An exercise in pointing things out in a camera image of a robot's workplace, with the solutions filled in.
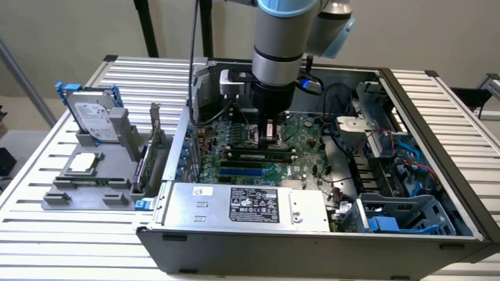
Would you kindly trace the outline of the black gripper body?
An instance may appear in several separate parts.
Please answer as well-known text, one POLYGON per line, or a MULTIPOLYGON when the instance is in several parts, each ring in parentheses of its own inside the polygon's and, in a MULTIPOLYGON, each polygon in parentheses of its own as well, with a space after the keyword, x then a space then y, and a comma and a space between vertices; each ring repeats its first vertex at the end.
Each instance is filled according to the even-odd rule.
POLYGON ((285 86, 269 86, 264 83, 252 83, 251 101, 260 114, 276 116, 288 110, 293 100, 295 83, 285 86))

